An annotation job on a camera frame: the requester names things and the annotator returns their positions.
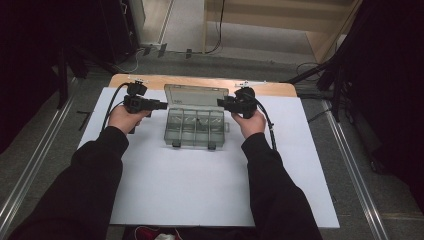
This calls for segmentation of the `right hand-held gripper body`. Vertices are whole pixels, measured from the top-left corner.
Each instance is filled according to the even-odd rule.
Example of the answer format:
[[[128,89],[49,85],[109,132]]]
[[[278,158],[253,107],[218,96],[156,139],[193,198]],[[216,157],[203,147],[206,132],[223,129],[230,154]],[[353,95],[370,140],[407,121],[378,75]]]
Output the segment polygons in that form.
[[[235,97],[230,108],[231,113],[241,114],[244,119],[250,119],[257,109],[263,110],[264,107],[256,98],[254,86],[263,85],[263,82],[249,82],[245,80],[237,83],[238,90],[234,92]]]

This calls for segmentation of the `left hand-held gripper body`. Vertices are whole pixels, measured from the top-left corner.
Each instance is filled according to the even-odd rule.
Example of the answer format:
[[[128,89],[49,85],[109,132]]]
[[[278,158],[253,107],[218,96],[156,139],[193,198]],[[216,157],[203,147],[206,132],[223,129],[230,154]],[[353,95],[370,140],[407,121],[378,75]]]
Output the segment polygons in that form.
[[[127,84],[127,95],[124,97],[123,105],[130,114],[136,114],[141,111],[151,112],[151,104],[144,98],[147,87],[143,81],[136,79]]]

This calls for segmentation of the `clear plastic compartment box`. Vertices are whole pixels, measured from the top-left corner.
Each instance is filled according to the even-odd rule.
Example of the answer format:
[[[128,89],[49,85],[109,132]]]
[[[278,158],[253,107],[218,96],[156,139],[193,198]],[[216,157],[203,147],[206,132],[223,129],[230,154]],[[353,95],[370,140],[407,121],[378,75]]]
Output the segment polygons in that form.
[[[218,105],[229,90],[217,87],[166,84],[168,115],[164,134],[174,148],[221,148],[225,143],[224,108]]]

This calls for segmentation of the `person's left hand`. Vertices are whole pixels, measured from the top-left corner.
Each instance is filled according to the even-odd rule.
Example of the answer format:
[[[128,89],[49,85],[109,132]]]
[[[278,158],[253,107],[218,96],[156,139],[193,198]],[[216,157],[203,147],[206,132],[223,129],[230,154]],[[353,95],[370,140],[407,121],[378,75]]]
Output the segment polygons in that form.
[[[115,127],[124,134],[129,134],[141,121],[151,114],[150,111],[129,113],[122,105],[114,108],[109,116],[107,126]]]

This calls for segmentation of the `person's right hand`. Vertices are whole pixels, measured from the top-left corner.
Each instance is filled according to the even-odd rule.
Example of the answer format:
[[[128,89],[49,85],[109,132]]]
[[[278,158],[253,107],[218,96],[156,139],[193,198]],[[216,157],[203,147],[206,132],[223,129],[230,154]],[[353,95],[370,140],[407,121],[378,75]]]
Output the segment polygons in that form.
[[[265,131],[266,119],[264,115],[256,110],[253,116],[249,119],[242,118],[237,113],[231,114],[232,118],[239,125],[241,133],[245,139],[256,133],[263,133]]]

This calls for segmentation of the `black cabinet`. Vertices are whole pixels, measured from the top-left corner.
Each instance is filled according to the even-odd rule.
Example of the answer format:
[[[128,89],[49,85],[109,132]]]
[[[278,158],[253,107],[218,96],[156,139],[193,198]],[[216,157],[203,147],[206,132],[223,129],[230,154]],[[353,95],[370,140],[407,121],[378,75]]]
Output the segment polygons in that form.
[[[131,0],[99,0],[112,63],[120,63],[138,48]]]

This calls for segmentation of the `black stand with dark curtain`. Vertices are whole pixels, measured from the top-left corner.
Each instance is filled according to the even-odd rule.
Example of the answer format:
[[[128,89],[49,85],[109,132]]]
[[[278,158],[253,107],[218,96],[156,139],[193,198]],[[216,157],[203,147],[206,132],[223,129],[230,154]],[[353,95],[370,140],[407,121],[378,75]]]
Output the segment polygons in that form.
[[[68,69],[71,69],[77,78],[85,78],[88,74],[83,49],[77,45],[63,46],[57,53],[58,109],[62,109],[68,100]]]

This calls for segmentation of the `white table cover sheet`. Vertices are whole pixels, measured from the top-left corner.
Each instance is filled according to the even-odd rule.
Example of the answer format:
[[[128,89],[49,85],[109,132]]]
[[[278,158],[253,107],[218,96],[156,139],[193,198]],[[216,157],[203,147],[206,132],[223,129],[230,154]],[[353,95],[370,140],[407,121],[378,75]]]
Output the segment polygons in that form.
[[[338,227],[300,99],[262,96],[259,100],[274,124],[270,137],[286,171],[306,195],[317,225]],[[174,149],[164,141],[166,120],[166,111],[155,111],[129,135],[111,224],[253,226],[239,126],[231,117],[225,119],[229,131],[223,147],[215,151]]]

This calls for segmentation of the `black tripod stand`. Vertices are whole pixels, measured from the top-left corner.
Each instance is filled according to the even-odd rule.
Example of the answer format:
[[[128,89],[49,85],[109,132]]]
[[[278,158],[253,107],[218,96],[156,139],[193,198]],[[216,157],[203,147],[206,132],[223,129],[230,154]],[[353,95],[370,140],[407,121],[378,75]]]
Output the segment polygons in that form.
[[[345,69],[343,64],[346,58],[346,47],[339,47],[334,55],[321,64],[317,64],[309,70],[289,79],[285,83],[297,84],[313,75],[320,75],[316,83],[316,88],[319,91],[327,91],[333,87],[332,97],[330,98],[331,108],[330,112],[336,122],[340,121],[340,106],[342,96],[342,86],[344,81]]]

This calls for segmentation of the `red and white cloth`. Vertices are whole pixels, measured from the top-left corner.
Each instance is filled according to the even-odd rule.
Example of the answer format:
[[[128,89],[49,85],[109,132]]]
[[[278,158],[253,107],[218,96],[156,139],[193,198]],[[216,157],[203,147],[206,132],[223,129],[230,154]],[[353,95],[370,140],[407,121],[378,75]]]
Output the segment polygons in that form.
[[[183,240],[177,231],[165,233],[160,229],[140,226],[134,231],[135,240]]]

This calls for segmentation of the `light wooden frame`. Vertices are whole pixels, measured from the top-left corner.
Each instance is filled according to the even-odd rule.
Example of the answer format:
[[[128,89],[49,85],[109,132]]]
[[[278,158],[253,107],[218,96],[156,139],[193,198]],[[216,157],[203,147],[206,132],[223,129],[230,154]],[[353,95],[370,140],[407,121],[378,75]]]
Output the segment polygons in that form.
[[[347,34],[363,0],[203,0],[203,51],[207,22],[305,31],[318,63],[332,55],[340,36]]]

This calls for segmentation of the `metal floor rail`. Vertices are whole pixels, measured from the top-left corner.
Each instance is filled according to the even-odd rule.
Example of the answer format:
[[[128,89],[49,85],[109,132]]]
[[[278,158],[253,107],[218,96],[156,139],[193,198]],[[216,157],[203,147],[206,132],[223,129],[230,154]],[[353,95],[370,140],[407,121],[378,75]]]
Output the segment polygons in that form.
[[[73,78],[69,98],[61,109],[48,100],[16,141],[0,156],[0,180],[7,192],[0,193],[0,238],[14,225],[22,203],[68,117],[84,79]]]
[[[390,240],[385,229],[382,218],[369,192],[367,184],[361,174],[356,163],[356,159],[345,137],[344,131],[340,123],[338,123],[331,113],[331,103],[327,100],[321,102],[323,109],[327,110],[327,119],[337,142],[339,151],[347,168],[349,177],[355,189],[356,195],[360,202],[362,212],[370,227],[374,240]]]

